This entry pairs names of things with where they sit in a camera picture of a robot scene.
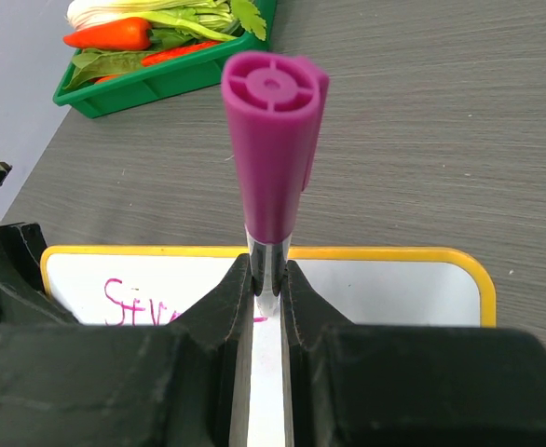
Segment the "purple handwriting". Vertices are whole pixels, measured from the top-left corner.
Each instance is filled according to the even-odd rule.
[[[178,313],[174,310],[170,314],[170,318],[167,319],[168,314],[166,314],[166,311],[168,311],[168,308],[163,304],[162,301],[159,301],[158,305],[156,305],[156,302],[154,302],[152,299],[149,299],[148,306],[147,304],[141,305],[141,300],[139,300],[138,298],[132,298],[131,301],[129,300],[128,304],[125,303],[125,300],[123,299],[121,301],[118,301],[117,298],[115,298],[114,296],[115,293],[113,290],[114,286],[116,285],[123,285],[123,281],[118,278],[109,278],[107,281],[105,281],[105,285],[103,286],[103,292],[107,300],[120,308],[122,312],[122,319],[119,322],[112,323],[105,320],[105,324],[107,326],[122,326],[126,321],[127,311],[129,312],[132,326],[136,326],[137,314],[144,314],[146,312],[149,312],[151,314],[151,320],[153,321],[154,326],[158,326],[161,322],[172,322],[182,315],[181,313]],[[254,322],[262,323],[266,320],[266,317],[257,317],[254,319]]]

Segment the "white wall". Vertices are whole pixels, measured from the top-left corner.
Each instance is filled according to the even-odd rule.
[[[51,98],[73,51],[61,38],[70,0],[0,0],[0,188],[3,218],[68,112]]]

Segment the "cilantro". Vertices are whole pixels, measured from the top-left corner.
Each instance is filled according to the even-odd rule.
[[[258,39],[266,38],[266,22],[261,17],[258,7],[251,0],[230,0],[232,14],[249,33],[253,33]]]

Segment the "yellow whiteboard frame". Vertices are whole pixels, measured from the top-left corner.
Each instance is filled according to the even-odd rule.
[[[248,252],[246,247],[56,245],[47,248],[41,256],[41,277],[46,294],[51,297],[47,266],[48,260],[53,254],[236,258],[246,252]],[[485,268],[463,251],[443,247],[291,247],[290,258],[295,260],[403,261],[453,264],[465,270],[478,286],[481,326],[494,328],[497,325],[495,285]]]

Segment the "carrot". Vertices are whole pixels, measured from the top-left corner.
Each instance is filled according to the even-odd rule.
[[[74,48],[142,51],[151,46],[151,24],[139,17],[110,21],[66,35],[64,44]]]
[[[151,65],[156,65],[165,61],[171,61],[172,59],[180,58],[186,54],[195,53],[201,51],[205,48],[214,47],[221,42],[216,42],[214,40],[208,40],[207,42],[202,42],[200,44],[189,45],[187,47],[178,47],[172,49],[166,49],[165,51],[159,51],[155,54],[150,54],[141,62],[144,67],[150,67]]]
[[[97,79],[95,81],[95,84],[101,84],[101,82],[111,81],[112,79],[116,79],[117,77],[120,77],[120,75],[119,74],[112,74],[112,75],[109,75],[109,76],[100,77],[99,79]]]

